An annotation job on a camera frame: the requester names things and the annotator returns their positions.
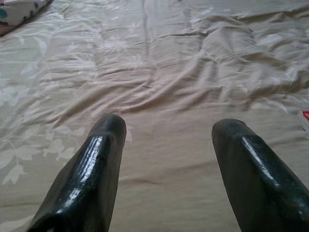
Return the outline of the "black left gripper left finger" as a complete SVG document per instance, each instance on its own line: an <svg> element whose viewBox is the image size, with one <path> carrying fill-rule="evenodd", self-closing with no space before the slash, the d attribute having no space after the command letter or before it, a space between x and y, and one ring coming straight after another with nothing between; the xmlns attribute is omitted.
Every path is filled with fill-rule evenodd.
<svg viewBox="0 0 309 232"><path fill-rule="evenodd" d="M110 114L91 128L61 169L28 232L107 232L126 139L125 121Z"/></svg>

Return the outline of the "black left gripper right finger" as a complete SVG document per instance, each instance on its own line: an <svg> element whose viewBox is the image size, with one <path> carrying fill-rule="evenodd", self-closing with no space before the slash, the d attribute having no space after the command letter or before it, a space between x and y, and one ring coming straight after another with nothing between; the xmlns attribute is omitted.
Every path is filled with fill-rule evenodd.
<svg viewBox="0 0 309 232"><path fill-rule="evenodd" d="M211 131L225 190L243 232L306 232L309 191L244 122L222 119Z"/></svg>

